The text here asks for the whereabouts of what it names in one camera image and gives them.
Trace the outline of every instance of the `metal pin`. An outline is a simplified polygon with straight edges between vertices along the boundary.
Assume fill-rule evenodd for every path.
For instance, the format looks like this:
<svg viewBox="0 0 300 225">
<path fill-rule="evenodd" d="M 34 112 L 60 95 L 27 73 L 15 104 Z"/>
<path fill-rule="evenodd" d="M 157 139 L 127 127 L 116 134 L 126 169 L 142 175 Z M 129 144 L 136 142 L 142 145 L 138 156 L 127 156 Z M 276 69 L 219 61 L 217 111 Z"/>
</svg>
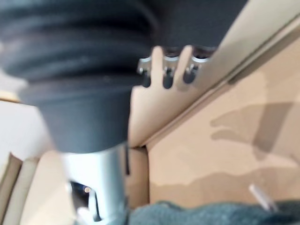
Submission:
<svg viewBox="0 0 300 225">
<path fill-rule="evenodd" d="M 180 48 L 163 48 L 164 59 L 163 59 L 163 69 L 164 69 L 164 78 L 163 86 L 166 89 L 169 89 L 173 85 L 174 74 L 177 69 L 179 56 L 181 53 Z"/>
<path fill-rule="evenodd" d="M 189 63 L 187 64 L 185 73 L 183 75 L 183 81 L 185 83 L 191 83 L 194 81 L 198 71 L 203 64 L 210 59 L 214 51 L 215 48 L 193 47 Z"/>
<path fill-rule="evenodd" d="M 279 211 L 275 202 L 265 192 L 263 192 L 257 185 L 251 184 L 249 186 L 249 191 L 257 199 L 257 201 L 260 203 L 260 205 L 264 210 L 270 212 Z"/>
<path fill-rule="evenodd" d="M 143 58 L 139 60 L 137 66 L 137 72 L 143 76 L 142 86 L 147 88 L 151 85 L 151 69 L 152 69 L 152 57 Z"/>
</svg>

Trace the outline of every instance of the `cardboard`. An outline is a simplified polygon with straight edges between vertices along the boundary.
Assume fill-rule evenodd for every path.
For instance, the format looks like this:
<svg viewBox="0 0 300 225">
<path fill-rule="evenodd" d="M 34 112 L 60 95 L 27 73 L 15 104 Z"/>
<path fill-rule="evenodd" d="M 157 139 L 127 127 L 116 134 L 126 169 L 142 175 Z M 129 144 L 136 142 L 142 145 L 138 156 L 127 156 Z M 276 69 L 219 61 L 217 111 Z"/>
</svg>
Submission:
<svg viewBox="0 0 300 225">
<path fill-rule="evenodd" d="M 300 1 L 250 0 L 192 85 L 182 81 L 190 49 L 185 49 L 180 57 L 173 87 L 165 90 L 162 87 L 162 53 L 156 48 L 152 84 L 148 89 L 136 88 L 132 96 L 130 145 L 141 146 L 151 141 L 211 87 L 252 63 L 299 26 L 299 14 Z"/>
<path fill-rule="evenodd" d="M 300 39 L 224 85 L 147 144 L 150 202 L 185 207 L 300 198 Z"/>
</svg>

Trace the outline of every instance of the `gray blanket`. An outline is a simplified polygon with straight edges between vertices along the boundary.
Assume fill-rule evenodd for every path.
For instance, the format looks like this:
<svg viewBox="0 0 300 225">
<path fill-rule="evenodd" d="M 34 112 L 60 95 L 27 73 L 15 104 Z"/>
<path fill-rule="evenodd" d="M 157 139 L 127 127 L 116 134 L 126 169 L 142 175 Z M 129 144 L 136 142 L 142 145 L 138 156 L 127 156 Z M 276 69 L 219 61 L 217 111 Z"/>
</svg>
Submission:
<svg viewBox="0 0 300 225">
<path fill-rule="evenodd" d="M 278 202 L 278 212 L 258 205 L 218 203 L 183 209 L 160 202 L 136 209 L 130 225 L 295 225 L 300 222 L 300 202 Z"/>
</svg>

